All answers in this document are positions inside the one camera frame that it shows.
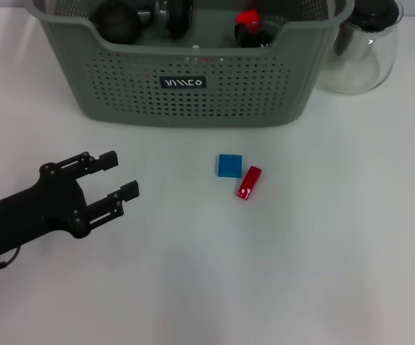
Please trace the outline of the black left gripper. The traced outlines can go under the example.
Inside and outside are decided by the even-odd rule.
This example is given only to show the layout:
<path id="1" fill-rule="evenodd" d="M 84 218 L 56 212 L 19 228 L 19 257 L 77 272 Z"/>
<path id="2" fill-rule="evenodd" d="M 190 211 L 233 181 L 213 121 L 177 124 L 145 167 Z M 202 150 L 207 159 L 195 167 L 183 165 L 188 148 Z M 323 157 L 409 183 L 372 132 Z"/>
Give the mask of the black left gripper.
<path id="1" fill-rule="evenodd" d="M 0 200 L 0 255 L 52 231 L 77 239 L 124 215 L 123 205 L 140 196 L 136 180 L 91 205 L 86 205 L 79 177 L 118 165 L 115 151 L 98 158 L 83 152 L 57 165 L 44 166 L 30 188 Z"/>

